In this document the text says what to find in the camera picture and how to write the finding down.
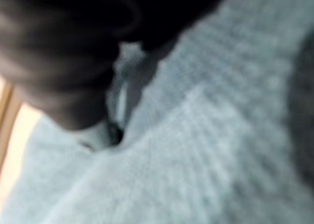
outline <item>gray fabric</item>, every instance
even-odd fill
[[[313,11],[226,0],[170,51],[124,46],[122,145],[87,154],[44,119],[0,224],[312,223]]]

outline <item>sweater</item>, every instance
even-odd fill
[[[123,45],[120,146],[89,153],[43,118],[0,224],[311,224],[313,10],[225,0],[151,54]]]

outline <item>light gray cloth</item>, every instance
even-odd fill
[[[314,0],[225,0],[174,46],[124,46],[121,146],[43,119],[0,224],[313,223],[313,29]]]

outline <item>clothing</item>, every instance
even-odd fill
[[[123,46],[121,145],[43,119],[0,224],[311,224],[313,1],[225,0],[174,46]]]
[[[108,120],[120,42],[154,50],[219,1],[0,0],[0,73],[61,127],[90,128]]]

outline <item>person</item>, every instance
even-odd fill
[[[312,223],[313,8],[0,0],[0,72],[61,126],[34,130],[0,224]],[[86,153],[64,129],[105,101],[124,138]]]

